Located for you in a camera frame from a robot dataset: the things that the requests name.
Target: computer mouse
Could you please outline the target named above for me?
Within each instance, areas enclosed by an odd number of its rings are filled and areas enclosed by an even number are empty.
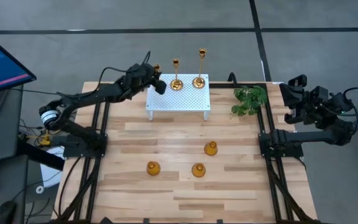
[[[16,203],[14,201],[4,202],[0,206],[0,224],[11,224],[16,211]]]

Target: pegboard leg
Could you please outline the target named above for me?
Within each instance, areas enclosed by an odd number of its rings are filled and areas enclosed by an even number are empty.
[[[149,116],[149,120],[152,121],[153,120],[153,111],[146,111],[147,115]]]
[[[208,120],[209,111],[204,111],[204,121]]]

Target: green plant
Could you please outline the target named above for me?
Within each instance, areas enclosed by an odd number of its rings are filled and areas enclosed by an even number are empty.
[[[234,89],[234,96],[241,102],[234,105],[231,112],[238,116],[244,116],[247,112],[249,115],[256,114],[263,104],[267,102],[266,90],[260,86],[253,88],[242,87]]]

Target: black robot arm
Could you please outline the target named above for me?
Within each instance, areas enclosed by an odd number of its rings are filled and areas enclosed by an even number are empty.
[[[261,134],[259,142],[264,146],[262,154],[271,157],[303,156],[301,143],[326,142],[343,146],[351,141],[358,128],[358,111],[352,100],[346,98],[344,93],[329,93],[327,89],[317,86],[311,91],[303,88],[307,85],[306,75],[291,79],[288,84],[280,84],[284,105],[291,109],[291,114],[286,114],[284,120],[288,124],[303,122],[314,124],[322,131],[312,132],[288,132],[274,129],[269,134]],[[354,110],[355,114],[343,114]],[[338,116],[355,116],[356,123],[344,121]]]
[[[105,136],[100,135],[90,127],[82,127],[70,120],[72,112],[78,108],[95,105],[96,103],[120,103],[131,100],[132,97],[148,88],[150,85],[161,95],[164,94],[166,84],[160,81],[159,67],[148,63],[135,64],[128,69],[126,75],[118,78],[114,83],[102,84],[96,90],[76,95],[63,95],[59,100],[51,101],[39,109],[44,126],[48,130],[62,130],[78,137],[85,142],[90,150],[95,150],[103,143]]]

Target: black floor line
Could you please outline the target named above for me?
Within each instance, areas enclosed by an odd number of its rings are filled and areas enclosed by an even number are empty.
[[[80,29],[80,30],[0,30],[0,34],[166,34],[166,33],[223,33],[254,32],[254,28],[151,28],[151,29]]]
[[[261,28],[261,32],[358,32],[358,27]]]
[[[259,56],[262,61],[262,68],[263,68],[263,72],[264,72],[265,81],[271,82],[272,77],[270,76],[269,64],[267,63],[265,44],[264,44],[264,40],[262,37],[260,25],[259,25],[259,18],[258,18],[258,12],[256,10],[255,1],[249,0],[249,5],[251,8],[251,12],[252,12],[252,19],[254,20],[256,41],[258,42]]]

